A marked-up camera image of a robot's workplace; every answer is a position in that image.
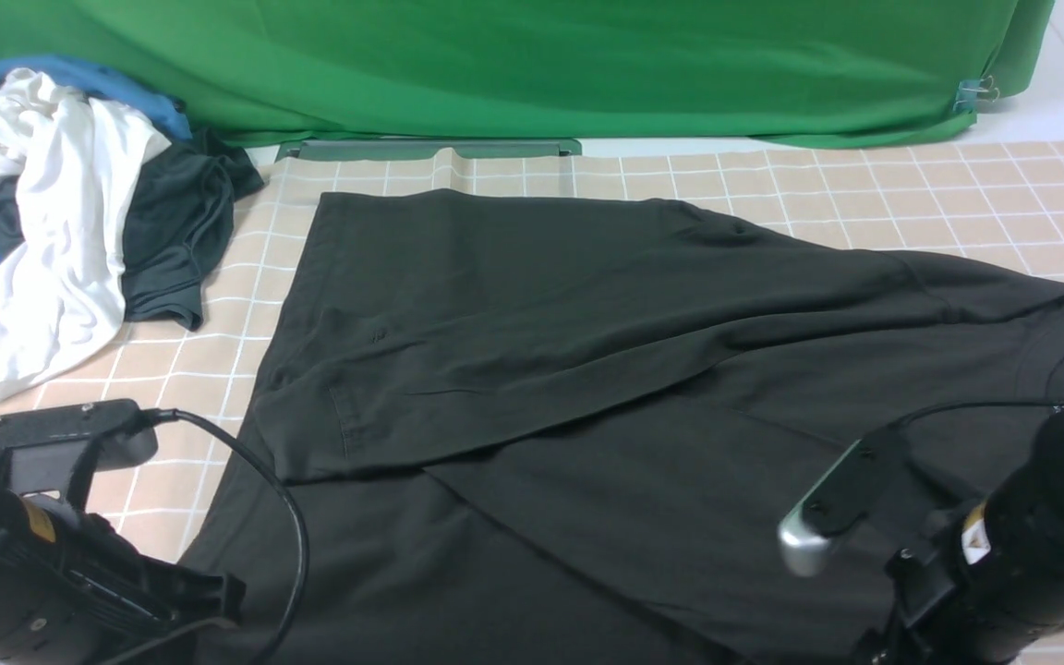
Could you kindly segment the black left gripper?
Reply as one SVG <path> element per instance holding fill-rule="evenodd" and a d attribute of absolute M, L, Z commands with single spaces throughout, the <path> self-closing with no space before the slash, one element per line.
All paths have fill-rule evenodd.
<path fill-rule="evenodd" d="M 139 554 L 100 517 L 0 495 L 0 664 L 182 664 L 245 586 Z"/>

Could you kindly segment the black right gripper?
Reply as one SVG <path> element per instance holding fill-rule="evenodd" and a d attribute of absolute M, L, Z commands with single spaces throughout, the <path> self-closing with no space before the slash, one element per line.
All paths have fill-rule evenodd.
<path fill-rule="evenodd" d="M 852 664 L 1009 664 L 1050 628 L 1050 535 L 988 501 L 950 518 L 928 551 L 891 561 L 887 621 L 862 635 Z"/>

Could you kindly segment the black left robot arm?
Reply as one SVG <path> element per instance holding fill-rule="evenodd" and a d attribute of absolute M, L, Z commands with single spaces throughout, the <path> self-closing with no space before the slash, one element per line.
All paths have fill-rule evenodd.
<path fill-rule="evenodd" d="M 156 447 L 140 412 L 0 417 L 0 664 L 127 664 L 240 624 L 236 578 L 145 556 L 86 509 L 100 468 Z"/>

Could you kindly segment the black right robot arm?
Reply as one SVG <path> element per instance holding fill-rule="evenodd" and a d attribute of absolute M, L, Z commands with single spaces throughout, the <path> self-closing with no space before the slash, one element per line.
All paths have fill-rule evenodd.
<path fill-rule="evenodd" d="M 929 511 L 886 571 L 888 618 L 852 664 L 1010 664 L 1064 630 L 1064 403 L 1017 470 Z"/>

